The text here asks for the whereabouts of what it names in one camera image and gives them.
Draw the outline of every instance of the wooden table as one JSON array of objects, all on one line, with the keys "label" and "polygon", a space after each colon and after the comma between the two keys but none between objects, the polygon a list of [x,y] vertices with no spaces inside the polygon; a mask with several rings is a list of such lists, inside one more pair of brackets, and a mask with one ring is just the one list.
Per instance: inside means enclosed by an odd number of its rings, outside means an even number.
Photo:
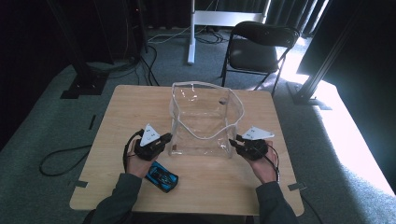
[{"label": "wooden table", "polygon": [[[234,91],[245,106],[239,133],[251,126],[276,136],[274,148],[280,160],[280,187],[286,200],[299,216],[304,212],[299,190],[290,191],[296,183],[271,94],[266,91]],[[86,188],[76,187],[70,206],[91,210],[111,195],[120,173],[122,152],[128,139],[149,123],[159,134],[169,133],[171,117],[170,87],[118,86],[94,140],[90,155],[79,178]],[[231,159],[210,156],[169,156],[165,151],[158,162],[179,176],[177,186],[163,193],[143,180],[134,211],[166,213],[201,213],[257,216],[259,205],[255,188],[259,180],[242,157]]]}]

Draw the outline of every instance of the person's arm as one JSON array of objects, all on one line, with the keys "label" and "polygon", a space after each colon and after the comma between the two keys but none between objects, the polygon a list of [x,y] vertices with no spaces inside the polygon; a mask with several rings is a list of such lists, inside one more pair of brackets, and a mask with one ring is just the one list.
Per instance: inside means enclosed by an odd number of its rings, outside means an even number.
[{"label": "person's arm", "polygon": [[262,184],[256,188],[256,193],[260,205],[261,224],[298,223],[277,182]]},{"label": "person's arm", "polygon": [[96,206],[91,223],[117,223],[127,218],[137,200],[141,184],[142,179],[135,175],[120,174],[111,196]]},{"label": "person's arm", "polygon": [[102,200],[96,207],[91,223],[125,223],[137,200],[142,178],[146,176],[152,161],[144,161],[129,153],[127,174],[120,174],[119,181],[111,196]]},{"label": "person's arm", "polygon": [[[265,156],[276,164],[276,154],[271,147]],[[260,223],[298,223],[297,217],[283,197],[278,183],[276,182],[276,171],[274,166],[265,158],[256,161],[246,161],[251,166],[253,173],[262,182],[262,185],[256,188],[257,198],[260,206]]]}]

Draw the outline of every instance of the sleeve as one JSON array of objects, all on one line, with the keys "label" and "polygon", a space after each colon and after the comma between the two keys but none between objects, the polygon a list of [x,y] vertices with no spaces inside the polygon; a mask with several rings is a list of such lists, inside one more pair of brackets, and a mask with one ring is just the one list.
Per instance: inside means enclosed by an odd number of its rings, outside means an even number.
[{"label": "sleeve", "polygon": [[297,217],[274,181],[256,188],[260,206],[260,223],[298,223]]},{"label": "sleeve", "polygon": [[141,178],[130,174],[120,174],[119,181],[111,196],[97,205],[92,223],[120,222],[131,212],[141,185]]}]

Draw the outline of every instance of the black cable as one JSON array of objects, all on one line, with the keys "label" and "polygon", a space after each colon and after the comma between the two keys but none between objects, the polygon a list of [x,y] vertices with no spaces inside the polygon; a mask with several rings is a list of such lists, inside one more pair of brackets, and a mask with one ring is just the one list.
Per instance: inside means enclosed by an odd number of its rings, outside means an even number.
[{"label": "black cable", "polygon": [[139,74],[137,74],[137,70],[136,69],[134,70],[134,73],[136,74],[137,85],[139,86],[140,85],[140,77],[139,77]]},{"label": "black cable", "polygon": [[132,73],[136,73],[136,67],[134,68],[134,70],[133,70],[133,71],[130,71],[130,72],[126,73],[126,74],[120,75],[120,76],[118,76],[118,77],[108,77],[107,79],[117,79],[117,78],[122,78],[122,77],[129,76],[129,75],[131,75]]},{"label": "black cable", "polygon": [[113,73],[113,72],[124,72],[128,71],[131,68],[136,67],[137,63],[133,61],[133,59],[129,59],[129,62],[117,67],[111,67],[111,68],[98,68],[90,65],[90,68],[94,72],[99,72],[99,73]]},{"label": "black cable", "polygon": [[142,65],[142,69],[143,69],[143,78],[146,80],[146,85],[149,85],[149,81],[148,78],[146,77],[146,68],[145,66]]},{"label": "black cable", "polygon": [[65,170],[65,171],[62,171],[62,172],[60,172],[60,173],[58,173],[58,174],[49,174],[49,173],[46,173],[46,172],[44,171],[43,165],[44,165],[44,163],[46,162],[46,160],[47,160],[49,157],[51,157],[51,156],[53,156],[53,155],[55,155],[55,154],[57,154],[57,153],[66,152],[66,151],[79,150],[79,149],[83,149],[83,148],[85,148],[85,147],[91,147],[91,146],[92,146],[92,145],[87,145],[87,146],[83,146],[83,147],[73,147],[73,148],[62,149],[62,150],[58,150],[58,151],[51,152],[51,153],[48,154],[46,157],[44,157],[44,159],[40,162],[40,165],[39,165],[39,167],[38,167],[38,170],[40,171],[40,173],[41,173],[42,175],[45,175],[45,176],[59,176],[59,175],[64,175],[64,174],[70,172],[71,170],[73,170],[76,166],[78,166],[78,165],[88,156],[88,154],[90,154],[90,151],[88,151],[87,153],[85,153],[84,156],[82,156],[81,159],[79,159],[79,161],[76,162],[76,163],[75,163],[73,166],[71,166],[69,169],[67,169],[67,170]]},{"label": "black cable", "polygon": [[149,48],[151,48],[151,49],[153,49],[154,50],[154,59],[153,59],[153,61],[152,61],[152,63],[151,63],[151,65],[149,65],[147,62],[146,62],[146,60],[142,57],[142,62],[146,65],[146,67],[148,68],[148,82],[149,82],[149,84],[151,85],[151,86],[153,86],[153,84],[152,84],[152,82],[151,82],[151,77],[154,79],[154,81],[155,81],[155,83],[157,84],[157,86],[160,86],[160,84],[158,83],[158,81],[157,81],[157,78],[155,78],[155,76],[154,76],[154,73],[152,72],[152,66],[154,65],[154,63],[155,63],[155,61],[157,60],[157,56],[158,56],[158,53],[157,53],[157,50],[154,48],[154,47],[152,47],[152,46],[148,46]]},{"label": "black cable", "polygon": [[273,166],[273,168],[274,168],[274,170],[275,170],[275,172],[276,172],[276,182],[279,183],[279,181],[280,181],[279,155],[277,154],[277,151],[276,151],[272,146],[268,145],[266,142],[265,142],[265,144],[266,144],[268,147],[270,147],[270,148],[275,152],[275,154],[276,154],[276,165],[274,165],[274,163],[273,163],[270,159],[268,159],[267,156],[263,155],[263,157],[264,157],[267,161],[269,161],[270,164]]},{"label": "black cable", "polygon": [[[175,34],[175,35],[155,35],[155,36],[148,36],[148,40],[153,40],[153,39],[165,39],[167,38],[166,41],[171,39],[188,39],[190,38],[189,34],[183,35],[183,34]],[[159,44],[157,42],[149,42],[150,44]]]},{"label": "black cable", "polygon": [[126,173],[126,167],[127,167],[127,165],[128,165],[128,157],[130,157],[130,156],[128,156],[128,148],[129,148],[129,145],[131,144],[132,140],[133,140],[136,136],[138,136],[138,135],[142,136],[144,132],[145,132],[145,131],[144,131],[143,129],[141,129],[141,130],[139,130],[138,132],[134,133],[134,135],[132,135],[132,136],[129,138],[128,142],[126,143],[126,145],[125,145],[125,147],[124,147],[124,151],[123,151],[123,154],[122,154],[122,164],[123,164],[123,166],[124,166],[125,173]]},{"label": "black cable", "polygon": [[214,37],[216,38],[216,40],[215,40],[215,41],[210,41],[210,40],[206,40],[206,39],[203,39],[203,38],[197,37],[197,36],[195,37],[195,39],[196,39],[197,41],[201,42],[201,43],[204,43],[204,44],[213,44],[213,45],[228,42],[228,39],[225,39],[225,38],[224,38],[221,34],[219,34],[219,33],[209,32],[209,33],[203,34],[203,35],[212,35],[212,36],[214,36]]},{"label": "black cable", "polygon": [[303,201],[306,202],[306,204],[308,204],[308,206],[314,212],[315,216],[318,218],[319,223],[323,224],[323,220],[320,218],[317,210],[315,210],[315,208],[312,206],[312,204],[304,197],[304,195],[302,193],[300,193],[300,195],[301,195],[301,198],[303,199]]}]

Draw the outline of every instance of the cable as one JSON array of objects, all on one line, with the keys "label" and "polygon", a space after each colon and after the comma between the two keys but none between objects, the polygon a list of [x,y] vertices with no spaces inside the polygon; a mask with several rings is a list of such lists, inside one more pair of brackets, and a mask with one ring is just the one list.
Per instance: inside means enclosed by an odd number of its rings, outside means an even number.
[{"label": "cable", "polygon": [[200,37],[195,37],[195,39],[197,41],[201,42],[201,43],[204,43],[204,44],[214,44],[214,45],[228,42],[228,39],[225,39],[221,34],[217,34],[215,32],[209,32],[206,35],[213,35],[216,38],[216,40],[215,41],[209,41],[209,40],[205,40],[205,39],[200,38]]},{"label": "cable", "polygon": [[120,75],[120,76],[118,76],[118,77],[108,77],[107,79],[117,79],[117,78],[121,78],[121,77],[126,77],[126,76],[129,76],[130,74],[132,74],[132,73],[135,73],[135,74],[137,74],[137,66],[139,66],[139,64],[141,64],[141,62],[139,61],[139,63],[137,63],[137,65],[134,67],[134,69],[132,70],[132,71],[129,71],[128,73],[126,73],[126,74],[123,74],[123,75]]},{"label": "cable", "polygon": [[149,85],[149,81],[148,81],[148,78],[146,77],[146,68],[145,68],[145,66],[142,65],[142,69],[143,69],[143,78],[146,80],[146,85],[148,86]]},{"label": "cable", "polygon": [[308,206],[311,208],[311,210],[314,212],[315,216],[318,218],[318,221],[320,224],[323,224],[323,220],[320,218],[318,212],[315,210],[315,208],[311,205],[311,203],[304,197],[304,195],[302,193],[300,193],[301,198],[303,199],[304,202],[306,202],[306,204],[308,204]]},{"label": "cable", "polygon": [[153,86],[153,84],[152,84],[152,82],[151,82],[151,77],[152,77],[152,78],[154,79],[154,82],[157,84],[157,86],[160,86],[160,84],[159,84],[158,81],[157,81],[157,78],[155,78],[154,73],[152,72],[152,66],[154,65],[155,61],[157,60],[158,53],[157,53],[157,50],[156,50],[154,47],[152,47],[152,46],[148,46],[148,47],[151,48],[151,49],[153,49],[153,50],[154,50],[154,53],[155,53],[155,54],[154,54],[154,59],[153,59],[151,65],[149,65],[143,57],[141,58],[141,59],[142,59],[142,62],[143,62],[143,63],[146,65],[146,67],[148,68],[148,82],[149,82],[149,85]]},{"label": "cable", "polygon": [[[212,1],[210,2],[209,6],[207,6],[207,8],[205,9],[205,11],[208,11],[208,10],[209,10],[209,8],[210,8],[210,6],[212,6],[213,2],[214,2],[214,0],[212,0]],[[218,4],[219,4],[219,0],[218,0],[217,3],[216,3],[215,11],[218,9]],[[191,28],[191,26],[187,27],[186,29],[182,30],[180,33],[175,34],[175,35],[155,35],[154,37],[152,37],[152,38],[150,38],[150,39],[148,40],[148,43],[149,43],[149,44],[163,44],[163,43],[169,41],[170,39],[173,39],[173,38],[175,38],[175,37],[177,37],[177,36],[179,36],[179,35],[182,35],[184,32],[186,32],[186,31],[189,30],[190,28]],[[202,30],[200,30],[199,32],[197,32],[197,33],[195,33],[195,34],[196,34],[196,35],[197,35],[197,34],[200,34],[205,28],[206,28],[206,26],[205,26]],[[160,42],[150,42],[151,40],[153,40],[153,39],[155,39],[155,38],[157,38],[157,37],[160,37],[160,36],[170,36],[170,37],[167,38],[167,39],[165,39],[164,41],[160,41]]]},{"label": "cable", "polygon": [[128,142],[126,143],[126,145],[125,145],[125,147],[124,147],[124,151],[123,151],[123,154],[122,154],[122,164],[123,164],[125,173],[126,173],[126,167],[127,167],[127,163],[128,163],[128,157],[130,157],[130,156],[128,156],[128,148],[129,148],[129,145],[131,144],[132,140],[133,140],[136,136],[138,136],[138,135],[142,136],[144,132],[145,132],[145,131],[144,131],[143,129],[141,129],[141,130],[137,131],[136,133],[134,133],[134,134],[129,138]]},{"label": "cable", "polygon": [[268,145],[266,142],[265,142],[265,144],[266,144],[268,147],[270,147],[270,148],[275,152],[275,154],[276,154],[276,165],[275,165],[270,159],[268,159],[267,156],[263,155],[263,157],[264,157],[267,161],[269,161],[270,164],[273,166],[273,168],[274,168],[274,170],[275,170],[275,172],[276,172],[276,182],[279,183],[279,181],[280,181],[279,155],[277,154],[277,151],[276,151],[272,146]]},{"label": "cable", "polygon": [[128,71],[131,68],[134,68],[136,66],[137,66],[137,63],[133,62],[132,59],[129,59],[129,62],[126,64],[116,66],[116,67],[111,67],[111,68],[98,68],[98,67],[89,65],[89,67],[91,68],[91,70],[93,72],[98,72],[98,73],[124,72],[124,71]]},{"label": "cable", "polygon": [[44,165],[44,163],[46,162],[46,160],[47,160],[49,157],[51,157],[51,156],[53,156],[53,155],[55,155],[55,154],[57,154],[57,153],[66,152],[66,151],[79,150],[79,149],[83,149],[83,148],[85,148],[85,147],[91,147],[91,146],[92,146],[92,145],[87,145],[87,146],[84,146],[84,147],[73,147],[73,148],[62,149],[62,150],[58,150],[58,151],[51,152],[51,153],[48,154],[46,157],[44,157],[44,159],[40,162],[40,165],[39,165],[39,167],[38,167],[38,170],[40,171],[40,173],[41,173],[42,175],[45,175],[45,176],[59,176],[59,175],[67,174],[68,172],[70,172],[71,170],[73,170],[76,166],[78,166],[78,165],[88,156],[88,154],[90,154],[90,151],[88,151],[87,153],[85,153],[84,156],[82,156],[81,159],[79,159],[79,161],[76,162],[76,163],[75,163],[73,166],[71,166],[69,169],[67,169],[67,170],[65,170],[65,171],[62,171],[62,172],[60,172],[60,173],[57,173],[57,174],[49,174],[49,173],[46,173],[46,172],[44,171],[44,169],[43,169],[43,165]]}]

